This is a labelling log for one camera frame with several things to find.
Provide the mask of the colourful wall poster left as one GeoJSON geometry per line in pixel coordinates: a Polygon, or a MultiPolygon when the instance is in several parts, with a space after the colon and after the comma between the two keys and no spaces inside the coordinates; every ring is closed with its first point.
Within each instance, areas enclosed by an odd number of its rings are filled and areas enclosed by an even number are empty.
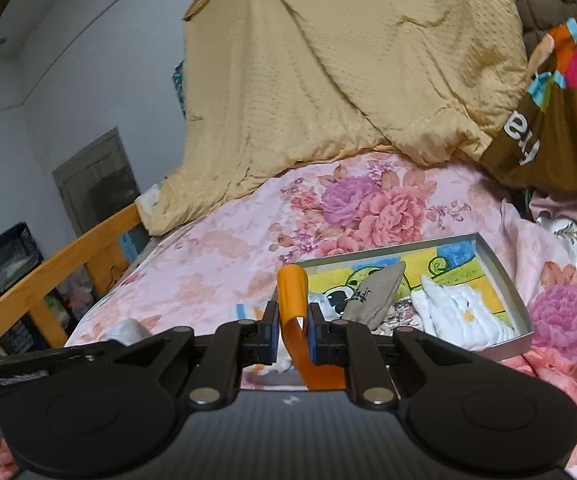
{"type": "Polygon", "coordinates": [[[184,61],[181,61],[172,73],[172,82],[174,83],[174,90],[181,106],[183,116],[186,116],[185,94],[184,94],[184,61]]]}

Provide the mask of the beige dotted quilt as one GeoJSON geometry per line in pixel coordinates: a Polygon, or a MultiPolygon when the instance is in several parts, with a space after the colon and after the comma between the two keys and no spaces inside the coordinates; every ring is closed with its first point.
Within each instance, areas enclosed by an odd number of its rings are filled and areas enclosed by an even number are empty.
{"type": "Polygon", "coordinates": [[[515,0],[194,0],[181,167],[141,198],[162,235],[309,162],[479,159],[523,92],[515,0]]]}

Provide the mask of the grey drawstring pouch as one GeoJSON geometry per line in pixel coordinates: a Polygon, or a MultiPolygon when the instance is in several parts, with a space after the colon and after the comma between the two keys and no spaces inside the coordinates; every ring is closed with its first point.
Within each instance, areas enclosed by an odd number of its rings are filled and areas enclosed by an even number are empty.
{"type": "Polygon", "coordinates": [[[386,318],[404,272],[405,262],[399,261],[369,274],[348,300],[341,318],[376,330],[386,318]]]}

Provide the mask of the colourful brown patterned garment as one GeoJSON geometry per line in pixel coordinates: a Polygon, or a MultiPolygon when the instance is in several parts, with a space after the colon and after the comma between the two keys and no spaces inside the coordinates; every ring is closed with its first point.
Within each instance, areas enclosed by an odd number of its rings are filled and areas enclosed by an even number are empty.
{"type": "Polygon", "coordinates": [[[479,164],[509,188],[577,197],[577,15],[531,53],[519,104],[479,164]]]}

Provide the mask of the black plastic crate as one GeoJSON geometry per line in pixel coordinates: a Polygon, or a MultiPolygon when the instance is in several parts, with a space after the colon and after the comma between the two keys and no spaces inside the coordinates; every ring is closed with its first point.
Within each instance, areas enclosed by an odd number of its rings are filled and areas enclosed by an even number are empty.
{"type": "Polygon", "coordinates": [[[42,252],[25,222],[0,234],[0,295],[42,262],[42,252]]]}

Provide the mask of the metal tray with cartoon print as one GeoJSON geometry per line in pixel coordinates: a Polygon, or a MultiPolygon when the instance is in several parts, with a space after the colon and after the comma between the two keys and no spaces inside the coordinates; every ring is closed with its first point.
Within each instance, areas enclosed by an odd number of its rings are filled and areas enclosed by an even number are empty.
{"type": "Polygon", "coordinates": [[[496,361],[528,351],[533,336],[525,303],[478,233],[284,266],[275,296],[299,328],[308,304],[328,321],[355,304],[377,335],[416,328],[496,361]]]}

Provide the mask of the dark door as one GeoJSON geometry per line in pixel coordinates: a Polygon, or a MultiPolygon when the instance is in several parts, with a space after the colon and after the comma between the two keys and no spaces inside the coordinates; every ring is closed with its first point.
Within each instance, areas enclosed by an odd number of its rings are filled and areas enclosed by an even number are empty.
{"type": "Polygon", "coordinates": [[[52,174],[77,236],[131,205],[139,195],[117,128],[88,144],[52,174]]]}

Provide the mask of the white quilted baby cloth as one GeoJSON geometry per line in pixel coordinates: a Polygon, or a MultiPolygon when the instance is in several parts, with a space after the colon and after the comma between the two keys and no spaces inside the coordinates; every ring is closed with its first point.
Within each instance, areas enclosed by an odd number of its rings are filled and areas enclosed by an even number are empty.
{"type": "Polygon", "coordinates": [[[515,338],[515,330],[488,309],[481,292],[466,284],[439,285],[423,275],[410,298],[424,332],[459,348],[482,351],[515,338]]]}

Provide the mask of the pink floral bedspread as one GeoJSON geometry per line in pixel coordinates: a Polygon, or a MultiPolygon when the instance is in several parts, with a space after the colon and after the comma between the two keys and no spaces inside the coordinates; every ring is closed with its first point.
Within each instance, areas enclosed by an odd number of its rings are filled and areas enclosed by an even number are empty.
{"type": "MultiPolygon", "coordinates": [[[[577,206],[543,197],[520,217],[509,193],[472,166],[416,167],[395,154],[290,170],[166,236],[84,315],[70,344],[105,339],[132,318],[152,333],[209,333],[261,315],[285,263],[478,233],[527,304],[535,338],[509,366],[577,404],[577,267],[540,216],[577,222],[577,206]]],[[[568,468],[577,478],[577,447],[568,468]]]]}

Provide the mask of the wooden bed rail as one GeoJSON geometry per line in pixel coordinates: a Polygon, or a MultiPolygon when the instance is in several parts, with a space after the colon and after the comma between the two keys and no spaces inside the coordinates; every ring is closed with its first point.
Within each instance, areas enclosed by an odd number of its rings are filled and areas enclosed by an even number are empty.
{"type": "Polygon", "coordinates": [[[66,332],[44,297],[79,268],[86,269],[94,291],[106,295],[129,267],[119,244],[120,237],[140,224],[138,208],[130,205],[22,278],[0,297],[0,337],[28,314],[51,348],[63,347],[67,341],[66,332]]]}

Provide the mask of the orange plastic cup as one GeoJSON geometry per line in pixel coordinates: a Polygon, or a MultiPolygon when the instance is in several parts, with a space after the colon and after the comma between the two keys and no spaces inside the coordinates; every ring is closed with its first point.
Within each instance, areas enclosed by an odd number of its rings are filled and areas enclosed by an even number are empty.
{"type": "Polygon", "coordinates": [[[315,365],[308,340],[308,276],[297,264],[278,272],[278,304],[284,346],[303,384],[313,391],[343,390],[345,373],[335,365],[315,365]]]}

